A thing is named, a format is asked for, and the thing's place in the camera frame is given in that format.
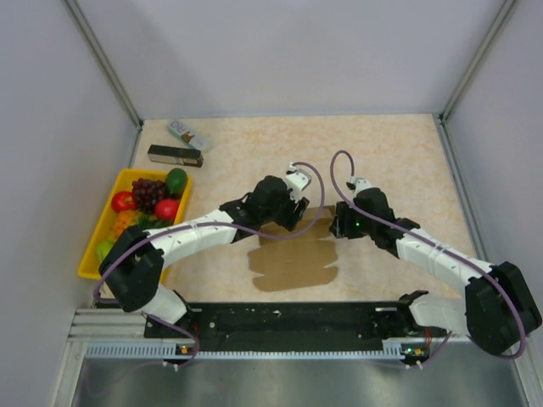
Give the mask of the brown cardboard paper box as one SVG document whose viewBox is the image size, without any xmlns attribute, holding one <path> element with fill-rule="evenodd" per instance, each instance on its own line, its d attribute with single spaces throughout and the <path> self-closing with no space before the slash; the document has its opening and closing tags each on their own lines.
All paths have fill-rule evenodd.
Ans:
<svg viewBox="0 0 543 407">
<path fill-rule="evenodd" d="M 332 282 L 339 269 L 336 243 L 329 231 L 335 209 L 327 205 L 318 212 L 309 208 L 294 229 L 316 223 L 303 235 L 286 240 L 288 232 L 274 223 L 262 231 L 274 236 L 259 238 L 259 247 L 248 253 L 249 269 L 256 274 L 254 286 L 264 293 L 316 287 Z"/>
</svg>

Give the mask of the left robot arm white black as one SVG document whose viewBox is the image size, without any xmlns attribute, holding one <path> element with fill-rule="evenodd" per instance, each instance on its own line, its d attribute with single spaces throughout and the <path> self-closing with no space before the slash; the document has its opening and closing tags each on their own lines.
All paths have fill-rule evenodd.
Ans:
<svg viewBox="0 0 543 407">
<path fill-rule="evenodd" d="M 125 229 L 99 267 L 105 285 L 126 313 L 159 317 L 174 336 L 192 328 L 185 300 L 160 281 L 164 269 L 208 248 L 236 243 L 274 223 L 292 231 L 309 201 L 311 177 L 291 170 L 283 178 L 266 176 L 252 192 L 222 204 L 207 215 L 177 226 Z"/>
</svg>

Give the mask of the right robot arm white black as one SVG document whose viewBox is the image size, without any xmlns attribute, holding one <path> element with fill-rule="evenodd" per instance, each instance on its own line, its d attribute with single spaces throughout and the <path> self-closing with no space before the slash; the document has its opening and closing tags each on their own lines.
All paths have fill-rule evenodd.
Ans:
<svg viewBox="0 0 543 407">
<path fill-rule="evenodd" d="M 359 178 L 348 181 L 353 196 L 336 205 L 330 227 L 337 238 L 369 237 L 397 259 L 424 268 L 458 293 L 446 298 L 422 291 L 403 297 L 407 307 L 396 314 L 398 329 L 408 335 L 437 327 L 467 336 L 483 351 L 504 354 L 542 324 L 542 316 L 513 263 L 475 259 L 431 237 L 418 223 L 398 218 L 379 188 Z"/>
</svg>

